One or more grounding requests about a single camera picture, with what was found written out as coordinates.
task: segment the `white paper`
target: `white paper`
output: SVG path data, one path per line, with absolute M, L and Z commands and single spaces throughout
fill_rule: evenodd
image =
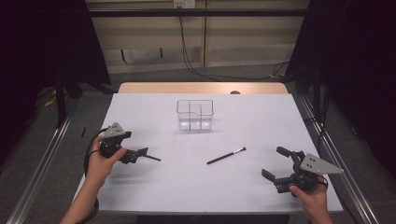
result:
M 212 130 L 180 130 L 177 100 L 213 100 Z M 283 214 L 302 211 L 261 175 L 290 176 L 277 147 L 318 155 L 289 94 L 114 94 L 103 127 L 118 122 L 122 146 L 162 161 L 117 162 L 98 199 L 100 210 L 134 214 Z M 206 163 L 245 147 L 224 160 Z M 329 211 L 342 211 L 332 184 Z

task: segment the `power outlet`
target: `power outlet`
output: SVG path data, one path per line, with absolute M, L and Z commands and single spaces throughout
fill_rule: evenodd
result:
M 184 0 L 174 0 L 174 8 L 184 8 Z
M 184 0 L 184 8 L 195 8 L 195 0 Z

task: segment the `gray floor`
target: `gray floor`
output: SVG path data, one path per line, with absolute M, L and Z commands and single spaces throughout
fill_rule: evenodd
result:
M 207 75 L 239 76 L 239 77 L 268 77 L 273 73 L 272 65 L 250 65 L 213 67 L 196 69 Z M 206 77 L 192 74 L 187 69 L 139 72 L 133 74 L 111 75 L 113 84 L 108 86 L 116 90 L 125 81 L 213 81 Z M 220 78 L 221 81 L 243 81 L 243 79 Z M 261 81 L 276 81 L 273 78 Z M 83 96 L 70 99 L 66 96 L 67 111 L 73 112 L 67 131 L 64 133 L 56 153 L 50 161 L 49 169 L 43 174 L 43 181 L 37 186 L 37 192 L 28 206 L 28 212 L 21 219 L 24 223 L 56 223 L 62 218 L 68 205 L 73 199 L 82 175 L 82 159 L 90 136 L 99 130 L 106 110 L 111 102 L 111 95 L 105 95 L 86 84 L 81 84 Z M 295 92 L 294 83 L 287 84 L 288 91 L 293 94 L 302 117 L 308 118 L 302 104 L 302 97 Z M 38 99 L 45 101 L 48 96 Z M 38 105 L 32 122 L 21 141 L 15 146 L 12 154 L 3 165 L 0 175 L 0 223 L 6 223 L 21 198 L 35 169 L 40 163 L 46 149 L 55 133 L 57 111 L 55 105 L 44 107 Z M 351 124 L 344 117 L 342 111 L 331 101 L 327 114 L 326 129 L 335 146 L 346 163 L 354 180 L 361 189 L 370 207 L 373 208 L 378 223 L 394 223 L 393 213 L 396 211 L 396 181 L 387 170 L 372 156 L 370 148 L 364 139 L 351 131 Z M 307 125 L 314 143 L 318 141 L 318 134 L 313 124 Z M 322 156 L 328 155 L 324 146 L 320 147 Z M 339 176 L 332 175 L 332 182 L 340 198 L 359 223 L 364 223 L 360 212 L 344 186 Z M 332 214 L 334 223 L 354 223 L 351 215 L 344 211 Z M 99 214 L 92 223 L 136 223 L 136 218 L 124 214 Z M 290 224 L 306 223 L 301 214 L 292 215 Z

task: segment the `clear plastic container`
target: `clear plastic container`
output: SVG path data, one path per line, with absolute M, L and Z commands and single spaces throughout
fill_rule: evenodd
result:
M 213 118 L 212 100 L 179 100 L 177 117 L 180 130 L 210 130 Z

